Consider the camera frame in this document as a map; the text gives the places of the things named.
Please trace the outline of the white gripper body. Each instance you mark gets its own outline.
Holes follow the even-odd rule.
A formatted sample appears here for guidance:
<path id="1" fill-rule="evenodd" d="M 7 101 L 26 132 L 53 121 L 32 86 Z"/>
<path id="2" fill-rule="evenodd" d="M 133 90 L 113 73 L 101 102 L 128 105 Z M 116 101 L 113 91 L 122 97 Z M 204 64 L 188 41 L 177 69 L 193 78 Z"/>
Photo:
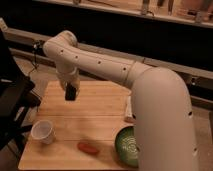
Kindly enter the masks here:
<path id="1" fill-rule="evenodd" d="M 79 90 L 80 78 L 78 69 L 74 69 L 72 72 L 69 73 L 58 72 L 57 77 L 63 90 L 66 89 L 66 86 L 68 84 L 71 84 L 76 90 Z"/>

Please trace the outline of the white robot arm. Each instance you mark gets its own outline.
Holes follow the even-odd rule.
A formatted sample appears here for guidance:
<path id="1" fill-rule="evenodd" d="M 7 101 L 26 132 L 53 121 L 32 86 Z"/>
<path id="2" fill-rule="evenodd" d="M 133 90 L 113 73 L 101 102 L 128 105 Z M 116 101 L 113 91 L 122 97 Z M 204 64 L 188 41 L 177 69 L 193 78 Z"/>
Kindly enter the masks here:
<path id="1" fill-rule="evenodd" d="M 190 94 L 176 72 L 81 50 L 68 30 L 47 40 L 43 51 L 62 83 L 78 87 L 84 70 L 131 90 L 139 171 L 199 171 Z"/>

